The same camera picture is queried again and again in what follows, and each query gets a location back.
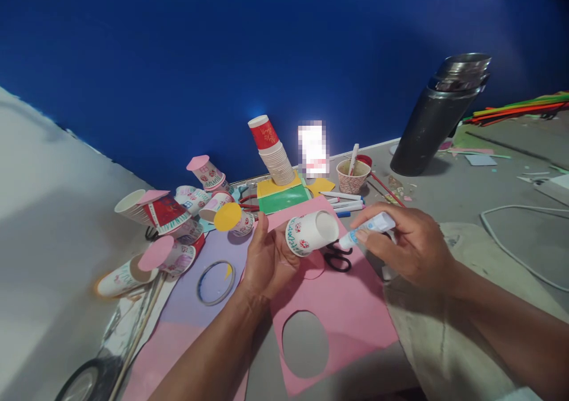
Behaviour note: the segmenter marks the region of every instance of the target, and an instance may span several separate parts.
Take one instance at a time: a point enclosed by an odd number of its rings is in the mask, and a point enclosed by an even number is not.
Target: white marker
[[[354,201],[358,201],[363,199],[360,195],[350,195],[349,193],[341,193],[341,192],[320,192],[324,196],[332,196],[334,198],[342,198],[342,199],[352,199]]]
[[[342,208],[345,206],[360,205],[360,204],[363,204],[363,201],[361,199],[357,201],[337,202],[332,204],[332,208]]]
[[[339,208],[334,208],[334,212],[336,214],[340,213],[340,212],[346,212],[346,211],[358,211],[361,209],[364,209],[366,206],[364,204],[358,204],[358,205],[350,205],[348,207],[339,207]]]

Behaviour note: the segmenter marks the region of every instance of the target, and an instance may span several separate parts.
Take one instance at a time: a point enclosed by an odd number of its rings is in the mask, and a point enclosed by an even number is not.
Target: thermos
[[[419,96],[391,169],[402,176],[418,176],[428,166],[441,143],[456,127],[490,76],[487,54],[448,57]]]

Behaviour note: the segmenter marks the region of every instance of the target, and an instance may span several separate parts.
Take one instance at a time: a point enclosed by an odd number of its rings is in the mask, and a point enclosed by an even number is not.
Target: white cable
[[[494,211],[499,211],[501,209],[505,209],[505,208],[524,208],[524,209],[533,209],[533,210],[540,210],[540,211],[555,211],[555,212],[569,212],[569,209],[559,209],[559,208],[543,208],[543,207],[532,207],[532,206],[527,206],[527,205],[504,205],[498,208],[493,208],[491,210],[488,211],[484,211],[483,213],[480,214],[480,219],[482,220],[482,224],[484,225],[484,227],[486,228],[486,230],[488,231],[489,235],[492,237],[492,239],[496,242],[496,244],[498,244],[498,246],[504,250],[512,259],[514,259],[515,261],[517,261],[520,265],[522,265],[524,268],[526,268],[529,273],[531,273],[533,276],[535,276],[537,279],[540,279],[541,281],[543,281],[544,283],[558,289],[561,291],[565,291],[565,292],[569,292],[569,288],[566,287],[562,287],[560,285],[557,285],[555,282],[550,281],[549,279],[547,279],[546,277],[544,277],[543,275],[541,275],[540,273],[537,273],[535,270],[533,270],[532,268],[530,268],[528,265],[526,265],[521,259],[519,259],[518,257],[516,257],[516,255],[514,253],[512,253],[510,250],[508,250],[504,244],[502,244],[500,242],[500,240],[498,239],[498,237],[496,236],[496,234],[494,233],[494,231],[492,230],[492,228],[490,227],[490,223],[488,223],[488,220],[486,220],[486,215],[494,212]]]

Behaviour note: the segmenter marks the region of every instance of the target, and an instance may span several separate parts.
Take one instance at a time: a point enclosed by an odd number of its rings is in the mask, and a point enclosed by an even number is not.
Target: white wall
[[[113,212],[141,188],[0,88],[0,400],[53,400],[96,355],[116,303],[91,287],[143,239]]]

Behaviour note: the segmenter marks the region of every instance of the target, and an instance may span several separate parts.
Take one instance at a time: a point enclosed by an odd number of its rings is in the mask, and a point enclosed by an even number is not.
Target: purple paper
[[[221,312],[229,297],[235,292],[235,288],[241,279],[241,274],[245,269],[247,261],[247,247],[251,242],[252,233],[246,237],[236,237],[228,232],[212,231],[206,238],[203,250],[197,257],[194,265],[180,277],[176,287],[172,291],[166,306],[161,315],[161,321],[171,323],[185,323],[196,327],[207,327],[216,315]],[[215,306],[205,306],[196,295],[197,283],[203,271],[212,263],[218,260],[227,260],[235,269],[235,283],[231,293],[219,304]],[[212,269],[219,276],[220,265]],[[219,285],[220,294],[223,294],[228,286],[228,281],[222,281]],[[217,290],[212,289],[210,284],[203,283],[202,297],[205,300],[212,300],[213,293]]]

